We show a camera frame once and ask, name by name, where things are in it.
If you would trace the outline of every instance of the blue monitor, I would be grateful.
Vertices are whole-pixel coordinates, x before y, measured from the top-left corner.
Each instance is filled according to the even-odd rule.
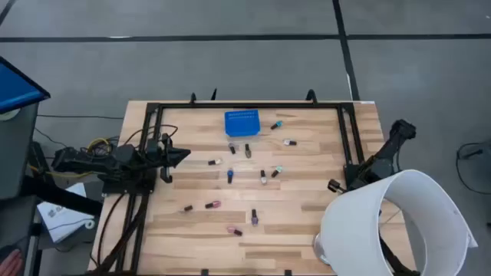
[[[46,100],[50,94],[0,57],[0,114]]]

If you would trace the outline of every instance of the gray floor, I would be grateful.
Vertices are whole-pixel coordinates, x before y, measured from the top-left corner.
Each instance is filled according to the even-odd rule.
[[[341,0],[347,33],[491,33],[488,0]],[[125,35],[336,34],[329,0],[17,0],[0,37]],[[375,100],[387,135],[405,118],[417,138],[403,168],[435,178],[463,212],[479,244],[460,275],[491,270],[490,195],[468,191],[455,170],[462,143],[491,138],[491,40],[350,41],[362,100]],[[351,94],[339,41],[0,43],[0,55],[52,94],[40,113],[122,116],[130,99],[301,99]],[[38,118],[54,139],[85,146],[119,133],[121,122]],[[48,155],[56,149],[41,136]],[[463,163],[466,182],[491,192],[486,160]],[[423,247],[410,231],[417,263]],[[90,245],[45,252],[41,275],[81,273]]]

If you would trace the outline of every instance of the blue container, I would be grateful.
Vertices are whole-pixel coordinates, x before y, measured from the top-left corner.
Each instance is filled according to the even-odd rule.
[[[259,131],[261,131],[261,124],[257,110],[225,112],[225,133],[228,136],[253,136]]]

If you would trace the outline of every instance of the white shade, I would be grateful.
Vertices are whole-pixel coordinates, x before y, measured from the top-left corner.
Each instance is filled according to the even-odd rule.
[[[433,179],[406,170],[336,198],[321,223],[321,246],[338,276],[392,276],[382,254],[378,212],[383,199],[414,221],[426,247],[422,275],[452,276],[467,248],[477,247],[459,209]]]

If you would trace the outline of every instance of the white paper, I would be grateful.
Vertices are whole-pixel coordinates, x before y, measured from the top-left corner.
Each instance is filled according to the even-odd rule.
[[[77,195],[87,197],[87,195],[85,194],[84,184],[81,182],[67,188],[66,190]],[[53,229],[59,225],[78,222],[72,225],[64,225],[56,229],[49,230],[49,234],[53,242],[62,241],[70,234],[75,232],[77,229],[84,226],[85,222],[89,221],[89,219],[94,218],[93,215],[88,215],[71,209],[66,209],[65,207],[61,207],[49,202],[38,204],[38,211],[39,213],[41,213],[41,217],[43,218],[44,224],[46,225],[48,230]]]

